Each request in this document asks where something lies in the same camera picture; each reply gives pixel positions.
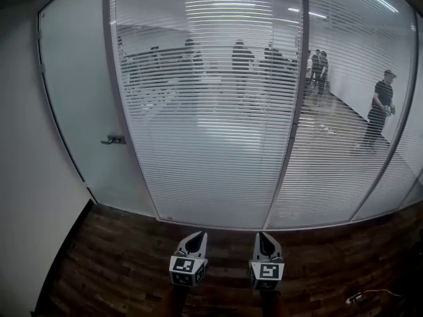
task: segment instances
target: white cable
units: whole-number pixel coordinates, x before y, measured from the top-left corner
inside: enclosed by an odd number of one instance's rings
[[[387,289],[380,289],[380,290],[366,290],[366,291],[364,291],[364,292],[363,292],[363,294],[364,294],[364,293],[376,293],[376,292],[379,292],[379,291],[386,291],[387,293],[390,293],[390,294],[391,294],[391,295],[393,295],[393,296],[402,297],[401,295],[394,294],[394,293],[392,293],[391,291],[389,291],[389,290],[387,290]]]

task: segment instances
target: black t-shirt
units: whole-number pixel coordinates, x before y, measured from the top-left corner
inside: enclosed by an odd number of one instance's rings
[[[379,81],[378,83],[376,83],[375,93],[378,95],[379,101],[382,103],[382,105],[384,106],[391,105],[393,90],[390,85],[387,85],[383,81]],[[379,109],[379,106],[376,104],[374,100],[371,102],[371,107]]]
[[[254,60],[254,56],[250,50],[246,48],[234,48],[232,51],[232,64],[237,67],[248,68],[250,60]]]

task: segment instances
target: door handle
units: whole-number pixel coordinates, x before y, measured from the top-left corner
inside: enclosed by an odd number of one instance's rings
[[[101,143],[103,145],[112,145],[114,143],[117,145],[125,145],[126,141],[123,135],[107,135],[107,141],[102,140]]]

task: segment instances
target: cap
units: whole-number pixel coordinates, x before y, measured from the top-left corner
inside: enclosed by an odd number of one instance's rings
[[[392,71],[391,71],[390,69],[387,69],[387,70],[384,72],[384,74],[385,74],[385,75],[392,75],[392,77],[393,77],[393,78],[397,77],[394,73],[392,73]]]

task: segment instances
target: dark wooden floor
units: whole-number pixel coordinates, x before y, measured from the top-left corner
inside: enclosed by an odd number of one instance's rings
[[[290,316],[399,316],[405,299],[365,294],[366,289],[401,294],[410,270],[410,249],[423,226],[423,205],[388,217],[329,229],[273,232],[286,267],[282,297]],[[198,229],[95,205],[73,237],[39,312],[51,316],[149,316],[169,288],[171,254]],[[205,316],[219,310],[261,316],[250,289],[247,264],[254,233],[209,230],[210,268],[192,289],[185,312]]]

